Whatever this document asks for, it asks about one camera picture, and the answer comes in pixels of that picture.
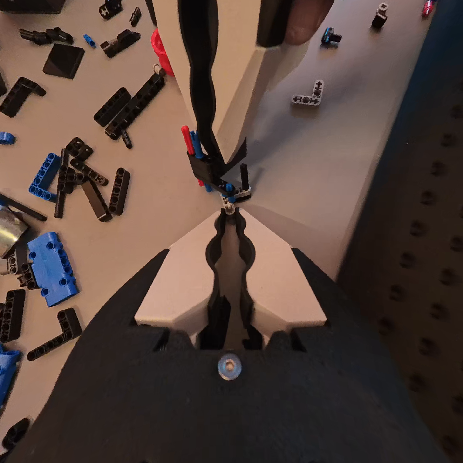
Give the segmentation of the blue studded toy beam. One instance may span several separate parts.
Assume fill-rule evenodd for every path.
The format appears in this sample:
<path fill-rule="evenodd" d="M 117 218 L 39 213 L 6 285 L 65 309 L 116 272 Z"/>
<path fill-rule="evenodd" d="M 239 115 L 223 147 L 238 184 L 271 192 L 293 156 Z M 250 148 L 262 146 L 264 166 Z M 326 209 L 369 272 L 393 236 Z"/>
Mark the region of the blue studded toy beam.
<path fill-rule="evenodd" d="M 78 294 L 72 266 L 55 232 L 42 234 L 27 246 L 32 273 L 48 307 L 54 307 Z"/>

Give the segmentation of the black dimpled panel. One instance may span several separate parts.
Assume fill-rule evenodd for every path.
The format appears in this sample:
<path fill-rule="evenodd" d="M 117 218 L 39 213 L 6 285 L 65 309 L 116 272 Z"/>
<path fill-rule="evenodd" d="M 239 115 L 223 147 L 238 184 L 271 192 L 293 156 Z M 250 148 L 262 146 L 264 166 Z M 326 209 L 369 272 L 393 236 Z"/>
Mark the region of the black dimpled panel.
<path fill-rule="evenodd" d="M 462 1 L 438 1 L 339 273 L 462 462 Z"/>

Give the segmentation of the blue angled toy beam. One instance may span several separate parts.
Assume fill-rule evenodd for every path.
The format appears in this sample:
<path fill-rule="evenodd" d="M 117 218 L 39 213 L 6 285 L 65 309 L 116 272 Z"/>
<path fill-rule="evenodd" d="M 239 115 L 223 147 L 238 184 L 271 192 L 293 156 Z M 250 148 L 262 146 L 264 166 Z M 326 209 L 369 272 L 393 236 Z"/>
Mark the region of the blue angled toy beam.
<path fill-rule="evenodd" d="M 49 192 L 49 187 L 60 166 L 61 156 L 49 153 L 29 186 L 29 193 L 40 199 L 56 203 L 57 194 Z"/>

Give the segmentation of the grey desk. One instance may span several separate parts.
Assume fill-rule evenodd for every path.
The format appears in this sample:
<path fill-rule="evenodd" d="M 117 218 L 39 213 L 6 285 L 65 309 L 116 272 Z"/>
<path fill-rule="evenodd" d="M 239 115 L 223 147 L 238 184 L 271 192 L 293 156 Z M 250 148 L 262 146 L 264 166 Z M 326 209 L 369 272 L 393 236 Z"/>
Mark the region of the grey desk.
<path fill-rule="evenodd" d="M 14 84 L 25 76 L 45 88 L 43 98 L 31 96 L 9 119 L 1 115 L 1 130 L 10 131 L 16 144 L 1 147 L 1 191 L 48 216 L 43 223 L 29 219 L 37 229 L 55 231 L 69 252 L 80 293 L 55 308 L 47 308 L 38 291 L 27 297 L 23 334 L 19 349 L 31 350 L 56 335 L 56 312 L 74 307 L 84 334 L 90 334 L 91 318 L 116 291 L 164 248 L 208 218 L 220 206 L 217 194 L 207 194 L 195 181 L 188 161 L 180 127 L 190 124 L 177 84 L 169 79 L 154 101 L 143 111 L 129 134 L 134 148 L 113 142 L 93 121 L 93 113 L 120 86 L 139 89 L 152 74 L 155 61 L 149 44 L 149 14 L 143 2 L 128 1 L 127 10 L 105 23 L 98 17 L 97 2 L 67 1 L 59 15 L 1 13 L 1 71 Z M 412 21 L 406 33 L 412 43 L 402 55 L 393 57 L 387 45 L 398 44 L 391 34 L 375 42 L 367 31 L 367 16 L 374 13 L 371 1 L 337 3 L 329 15 L 334 26 L 353 49 L 322 51 L 312 41 L 301 65 L 272 92 L 266 94 L 258 111 L 255 129 L 248 139 L 250 181 L 254 193 L 245 210 L 275 231 L 292 246 L 300 248 L 335 276 L 358 216 L 360 200 L 366 192 L 371 169 L 384 147 L 393 112 L 411 75 L 406 63 L 413 64 L 425 25 Z M 130 17 L 139 7 L 141 19 L 131 27 Z M 36 45 L 20 37 L 19 29 L 45 32 L 61 28 L 85 53 L 73 79 L 43 73 L 54 42 Z M 123 30 L 141 34 L 132 46 L 113 58 L 100 47 Z M 96 43 L 91 48 L 88 34 Z M 293 95 L 311 95 L 314 83 L 325 83 L 318 107 L 293 105 Z M 53 217 L 54 207 L 34 198 L 27 187 L 38 163 L 49 152 L 60 151 L 72 137 L 86 140 L 95 153 L 89 164 L 109 178 L 102 188 L 108 195 L 115 170 L 131 173 L 126 210 L 108 223 L 99 222 L 82 191 L 74 191 L 65 205 L 64 218 Z M 373 428 L 373 412 L 389 418 L 391 412 L 379 408 L 378 393 L 364 392 L 357 380 L 339 376 L 331 367 L 315 365 L 311 355 L 295 352 L 290 360 L 308 366 L 303 377 L 309 393 L 293 399 L 273 380 L 275 386 L 265 399 L 245 403 L 244 418 L 258 418 L 254 426 L 256 444 L 245 450 L 244 424 L 232 423 L 231 412 L 221 399 L 205 393 L 194 411 L 187 402 L 190 387 L 231 386 L 206 368 L 206 379 L 193 382 L 191 367 L 175 366 L 176 376 L 158 375 L 155 366 L 167 353 L 151 351 L 136 354 L 141 335 L 154 341 L 154 330 L 124 326 L 114 341 L 96 338 L 96 347 L 81 355 L 86 337 L 67 343 L 50 354 L 19 369 L 14 389 L 1 419 L 1 437 L 12 424 L 26 415 L 32 426 L 7 462 L 311 462 L 329 461 L 330 455 L 312 456 L 304 444 L 320 444 L 322 450 L 337 452 L 334 438 L 350 437 L 353 444 L 373 443 L 389 452 L 386 444 L 404 438 L 411 444 L 402 425 L 382 427 L 372 437 L 366 428 L 357 428 L 357 411 Z M 321 379 L 314 393 L 314 380 Z"/>

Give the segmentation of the small grey toy connector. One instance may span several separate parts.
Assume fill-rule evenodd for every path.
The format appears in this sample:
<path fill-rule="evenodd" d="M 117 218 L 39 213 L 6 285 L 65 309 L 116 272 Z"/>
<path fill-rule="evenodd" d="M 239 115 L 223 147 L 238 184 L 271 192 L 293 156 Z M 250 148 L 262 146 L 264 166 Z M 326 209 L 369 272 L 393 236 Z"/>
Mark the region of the small grey toy connector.
<path fill-rule="evenodd" d="M 25 248 L 15 249 L 8 256 L 7 265 L 9 273 L 17 277 L 20 287 L 28 290 L 39 289 Z"/>

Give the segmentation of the grey liftarm with pins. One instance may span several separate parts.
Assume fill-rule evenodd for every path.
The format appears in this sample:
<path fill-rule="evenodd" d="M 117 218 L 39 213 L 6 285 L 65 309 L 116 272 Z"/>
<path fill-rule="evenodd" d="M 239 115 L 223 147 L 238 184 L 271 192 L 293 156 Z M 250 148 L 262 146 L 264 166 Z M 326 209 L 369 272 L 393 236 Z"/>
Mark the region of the grey liftarm with pins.
<path fill-rule="evenodd" d="M 229 195 L 220 194 L 223 209 L 228 216 L 235 213 L 236 206 L 240 201 L 247 200 L 252 195 L 252 190 L 249 185 L 248 167 L 246 163 L 240 164 L 241 186 L 235 188 L 235 194 L 231 195 L 232 184 L 227 184 L 229 187 Z"/>

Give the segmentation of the grey black toy connector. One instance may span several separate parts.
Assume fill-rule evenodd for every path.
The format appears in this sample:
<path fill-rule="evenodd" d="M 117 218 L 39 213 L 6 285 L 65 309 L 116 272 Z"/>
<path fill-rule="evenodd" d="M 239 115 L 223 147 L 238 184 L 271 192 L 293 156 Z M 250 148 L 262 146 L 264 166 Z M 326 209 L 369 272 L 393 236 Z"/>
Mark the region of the grey black toy connector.
<path fill-rule="evenodd" d="M 388 5 L 385 2 L 382 2 L 378 5 L 378 8 L 375 13 L 375 17 L 372 21 L 371 28 L 375 30 L 381 29 L 385 22 L 387 21 L 387 10 L 388 10 Z"/>

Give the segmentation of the short black toy connector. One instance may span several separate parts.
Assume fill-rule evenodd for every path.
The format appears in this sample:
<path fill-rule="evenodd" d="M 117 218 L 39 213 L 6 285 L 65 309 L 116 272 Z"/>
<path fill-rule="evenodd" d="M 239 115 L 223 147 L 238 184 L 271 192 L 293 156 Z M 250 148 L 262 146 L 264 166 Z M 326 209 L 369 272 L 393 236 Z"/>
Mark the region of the short black toy connector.
<path fill-rule="evenodd" d="M 10 427 L 2 440 L 4 449 L 8 451 L 13 450 L 20 442 L 20 440 L 25 436 L 29 429 L 30 423 L 31 422 L 28 418 L 23 418 L 12 427 Z"/>

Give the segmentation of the black blue toy brick assembly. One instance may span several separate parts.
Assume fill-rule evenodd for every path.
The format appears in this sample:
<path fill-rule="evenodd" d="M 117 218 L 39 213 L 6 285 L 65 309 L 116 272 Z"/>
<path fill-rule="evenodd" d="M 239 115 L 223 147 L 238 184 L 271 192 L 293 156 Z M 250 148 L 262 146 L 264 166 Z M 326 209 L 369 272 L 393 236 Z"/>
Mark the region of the black blue toy brick assembly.
<path fill-rule="evenodd" d="M 229 182 L 224 181 L 222 177 L 246 157 L 247 139 L 244 139 L 233 160 L 225 163 L 222 155 L 207 155 L 203 152 L 197 131 L 190 131 L 186 125 L 181 127 L 181 131 L 194 177 L 224 196 L 237 194 L 237 187 L 234 187 L 234 190 L 231 187 L 227 188 Z"/>

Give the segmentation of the long black toy beam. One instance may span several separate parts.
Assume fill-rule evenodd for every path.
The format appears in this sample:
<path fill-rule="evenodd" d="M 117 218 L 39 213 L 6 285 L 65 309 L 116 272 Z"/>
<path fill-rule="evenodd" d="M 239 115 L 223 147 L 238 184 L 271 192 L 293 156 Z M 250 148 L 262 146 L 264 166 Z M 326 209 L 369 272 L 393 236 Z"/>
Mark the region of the long black toy beam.
<path fill-rule="evenodd" d="M 165 72 L 154 73 L 110 122 L 105 134 L 112 140 L 117 140 L 122 131 L 128 129 L 164 85 Z"/>

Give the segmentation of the large red toy wheel hub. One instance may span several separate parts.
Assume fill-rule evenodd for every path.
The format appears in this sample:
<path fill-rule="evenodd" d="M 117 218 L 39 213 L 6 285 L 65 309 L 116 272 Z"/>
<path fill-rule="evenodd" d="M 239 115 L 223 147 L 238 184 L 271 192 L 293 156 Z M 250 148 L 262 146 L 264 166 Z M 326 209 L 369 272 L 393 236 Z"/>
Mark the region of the large red toy wheel hub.
<path fill-rule="evenodd" d="M 159 29 L 156 28 L 150 39 L 154 53 L 158 57 L 159 66 L 165 71 L 168 76 L 174 77 L 174 72 L 170 64 L 167 52 L 160 37 Z"/>

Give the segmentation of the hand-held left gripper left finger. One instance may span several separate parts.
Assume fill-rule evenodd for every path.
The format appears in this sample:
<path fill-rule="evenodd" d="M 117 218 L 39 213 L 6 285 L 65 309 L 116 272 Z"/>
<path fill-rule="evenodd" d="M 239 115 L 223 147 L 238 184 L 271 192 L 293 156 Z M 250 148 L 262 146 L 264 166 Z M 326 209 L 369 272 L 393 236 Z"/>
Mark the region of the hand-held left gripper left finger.
<path fill-rule="evenodd" d="M 231 306 L 220 295 L 215 264 L 222 255 L 225 211 L 217 211 L 174 242 L 135 321 L 184 331 L 200 348 L 223 348 Z"/>

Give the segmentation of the toy set cardboard box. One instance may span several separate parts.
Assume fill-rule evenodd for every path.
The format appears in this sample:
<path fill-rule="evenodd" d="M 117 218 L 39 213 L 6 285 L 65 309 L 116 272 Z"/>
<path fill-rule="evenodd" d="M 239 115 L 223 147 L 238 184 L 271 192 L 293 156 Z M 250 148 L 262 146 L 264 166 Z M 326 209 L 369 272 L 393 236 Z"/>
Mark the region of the toy set cardboard box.
<path fill-rule="evenodd" d="M 65 0 L 1 0 L 0 11 L 9 14 L 59 14 Z"/>

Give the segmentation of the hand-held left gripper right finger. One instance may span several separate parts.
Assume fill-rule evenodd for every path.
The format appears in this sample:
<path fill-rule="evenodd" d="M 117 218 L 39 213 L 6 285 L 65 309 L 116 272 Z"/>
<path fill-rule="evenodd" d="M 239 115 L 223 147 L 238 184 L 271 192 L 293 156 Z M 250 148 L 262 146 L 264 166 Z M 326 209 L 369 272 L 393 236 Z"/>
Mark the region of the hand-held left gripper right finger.
<path fill-rule="evenodd" d="M 293 248 L 243 209 L 236 210 L 241 278 L 240 313 L 259 348 L 275 332 L 323 326 L 327 321 Z"/>

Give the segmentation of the grey angled thin liftarm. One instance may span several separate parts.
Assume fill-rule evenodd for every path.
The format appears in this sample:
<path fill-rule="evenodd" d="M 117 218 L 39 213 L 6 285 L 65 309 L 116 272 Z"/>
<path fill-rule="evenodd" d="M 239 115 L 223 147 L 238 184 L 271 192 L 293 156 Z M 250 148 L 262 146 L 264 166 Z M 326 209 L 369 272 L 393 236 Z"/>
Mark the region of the grey angled thin liftarm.
<path fill-rule="evenodd" d="M 293 105 L 318 107 L 321 103 L 325 83 L 322 79 L 317 79 L 314 83 L 311 95 L 293 95 L 291 103 Z"/>

